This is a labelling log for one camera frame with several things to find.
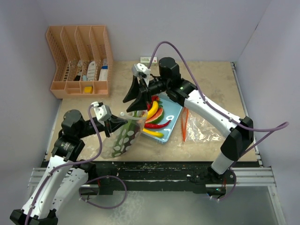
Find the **green leafy vegetable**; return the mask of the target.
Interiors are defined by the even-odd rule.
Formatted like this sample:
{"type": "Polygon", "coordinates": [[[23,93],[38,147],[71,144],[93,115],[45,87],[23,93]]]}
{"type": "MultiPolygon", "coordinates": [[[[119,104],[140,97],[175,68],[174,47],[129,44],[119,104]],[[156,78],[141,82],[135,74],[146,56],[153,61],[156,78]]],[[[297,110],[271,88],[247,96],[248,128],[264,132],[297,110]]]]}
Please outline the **green leafy vegetable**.
{"type": "Polygon", "coordinates": [[[117,134],[117,140],[113,145],[113,152],[112,152],[113,158],[118,157],[126,152],[124,142],[127,142],[127,140],[124,140],[124,139],[126,136],[127,126],[128,126],[128,123],[125,124],[123,127],[121,127],[118,130],[119,133],[117,134]]]}

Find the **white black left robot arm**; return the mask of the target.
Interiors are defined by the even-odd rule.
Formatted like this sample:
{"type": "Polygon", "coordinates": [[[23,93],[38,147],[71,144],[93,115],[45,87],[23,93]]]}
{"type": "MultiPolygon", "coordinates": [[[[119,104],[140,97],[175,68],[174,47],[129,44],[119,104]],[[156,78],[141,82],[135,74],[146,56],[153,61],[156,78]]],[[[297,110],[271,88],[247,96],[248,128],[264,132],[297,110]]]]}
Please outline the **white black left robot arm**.
{"type": "Polygon", "coordinates": [[[13,210],[10,220],[16,225],[55,225],[58,215],[84,183],[96,180],[96,166],[92,160],[78,161],[84,137],[104,132],[107,137],[127,124],[127,120],[113,115],[109,106],[96,104],[96,116],[84,120],[79,110],[64,114],[59,138],[38,186],[21,209],[13,210]]]}

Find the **orange purple papaya slice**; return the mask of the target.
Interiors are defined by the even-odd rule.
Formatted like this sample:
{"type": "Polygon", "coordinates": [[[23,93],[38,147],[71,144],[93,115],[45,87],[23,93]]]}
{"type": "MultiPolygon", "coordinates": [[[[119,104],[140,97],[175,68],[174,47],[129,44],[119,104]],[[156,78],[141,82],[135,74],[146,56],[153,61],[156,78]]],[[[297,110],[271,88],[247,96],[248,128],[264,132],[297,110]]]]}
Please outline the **orange purple papaya slice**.
{"type": "Polygon", "coordinates": [[[124,140],[127,140],[127,142],[124,142],[126,151],[129,151],[131,149],[132,145],[135,143],[136,138],[141,133],[141,129],[142,129],[143,125],[144,125],[144,122],[142,119],[128,121],[128,126],[126,128],[126,136],[124,139],[124,140]]]}

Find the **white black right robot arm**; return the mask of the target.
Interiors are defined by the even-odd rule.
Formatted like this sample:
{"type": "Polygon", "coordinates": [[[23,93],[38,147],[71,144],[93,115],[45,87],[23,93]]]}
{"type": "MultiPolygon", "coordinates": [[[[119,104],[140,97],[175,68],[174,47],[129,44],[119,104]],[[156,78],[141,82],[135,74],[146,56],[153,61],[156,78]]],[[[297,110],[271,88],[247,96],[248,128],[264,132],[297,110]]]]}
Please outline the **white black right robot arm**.
{"type": "Polygon", "coordinates": [[[254,141],[253,121],[241,119],[199,93],[190,81],[181,77],[180,67],[171,57],[159,60],[159,76],[153,76],[142,63],[132,66],[133,80],[123,102],[132,101],[127,112],[146,110],[151,97],[165,92],[175,103],[185,107],[212,124],[225,138],[221,152],[211,164],[209,180],[220,183],[225,172],[238,161],[254,141]]]}

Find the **clear polka dot zip bag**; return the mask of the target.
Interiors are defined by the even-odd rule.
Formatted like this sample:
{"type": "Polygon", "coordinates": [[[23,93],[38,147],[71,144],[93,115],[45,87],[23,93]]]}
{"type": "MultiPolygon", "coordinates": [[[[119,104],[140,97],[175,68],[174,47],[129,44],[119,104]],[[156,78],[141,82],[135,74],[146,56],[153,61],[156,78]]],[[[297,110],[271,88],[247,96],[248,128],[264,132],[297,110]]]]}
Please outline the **clear polka dot zip bag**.
{"type": "Polygon", "coordinates": [[[121,112],[120,117],[126,119],[127,124],[114,131],[111,137],[104,139],[100,156],[103,159],[116,158],[129,151],[144,128],[147,114],[145,110],[121,112]]]}

